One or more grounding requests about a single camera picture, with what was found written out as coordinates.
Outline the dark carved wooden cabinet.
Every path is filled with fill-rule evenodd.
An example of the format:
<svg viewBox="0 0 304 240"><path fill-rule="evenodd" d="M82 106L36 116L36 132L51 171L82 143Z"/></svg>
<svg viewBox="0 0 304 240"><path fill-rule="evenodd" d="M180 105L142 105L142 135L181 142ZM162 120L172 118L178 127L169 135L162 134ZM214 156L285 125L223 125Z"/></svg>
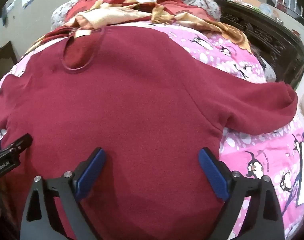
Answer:
<svg viewBox="0 0 304 240"><path fill-rule="evenodd" d="M220 21L243 31L273 68L277 80L295 88L304 74L304 45L299 37L256 9L229 0L214 0Z"/></svg>

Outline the red gold patterned blanket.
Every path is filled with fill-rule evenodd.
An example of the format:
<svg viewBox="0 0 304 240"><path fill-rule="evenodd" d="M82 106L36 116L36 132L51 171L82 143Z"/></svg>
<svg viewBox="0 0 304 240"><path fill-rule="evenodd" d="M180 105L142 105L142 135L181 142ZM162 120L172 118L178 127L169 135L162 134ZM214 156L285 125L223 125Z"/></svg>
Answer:
<svg viewBox="0 0 304 240"><path fill-rule="evenodd" d="M241 30L215 21L205 9L187 5L181 0L152 0L143 3L138 0L95 0L88 10L76 12L62 26L36 40L24 54L27 55L56 38L68 37L78 29L96 30L108 25L138 21L167 25L176 23L199 32L220 33L223 38L230 40L241 49L252 52L248 38Z"/></svg>

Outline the dark wooden side furniture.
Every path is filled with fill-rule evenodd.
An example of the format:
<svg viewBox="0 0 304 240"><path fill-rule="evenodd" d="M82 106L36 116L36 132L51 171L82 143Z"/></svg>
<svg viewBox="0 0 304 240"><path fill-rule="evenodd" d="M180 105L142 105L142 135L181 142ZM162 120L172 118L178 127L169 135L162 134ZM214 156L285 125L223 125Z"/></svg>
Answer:
<svg viewBox="0 0 304 240"><path fill-rule="evenodd" d="M17 62L12 42L8 41L4 46L0 47L0 81Z"/></svg>

